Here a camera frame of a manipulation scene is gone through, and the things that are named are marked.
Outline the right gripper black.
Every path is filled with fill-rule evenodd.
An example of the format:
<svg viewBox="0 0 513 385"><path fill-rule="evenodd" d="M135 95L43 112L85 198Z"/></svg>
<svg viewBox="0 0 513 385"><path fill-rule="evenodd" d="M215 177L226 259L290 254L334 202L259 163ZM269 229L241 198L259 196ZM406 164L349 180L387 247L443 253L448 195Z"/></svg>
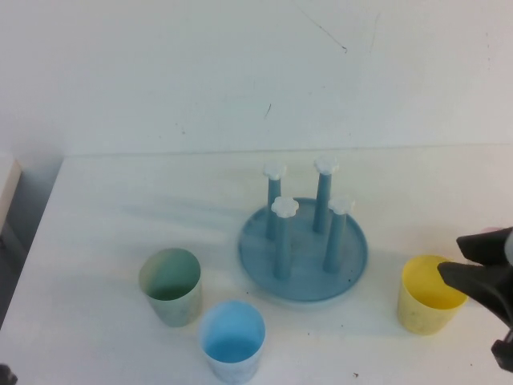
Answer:
<svg viewBox="0 0 513 385"><path fill-rule="evenodd" d="M512 267L506 245L512 227L488 227L479 233L458 237L462 255L480 265L443 262L438 271L450 287L474 299L507 326L512 325ZM491 348L499 367L513 370L513 330Z"/></svg>

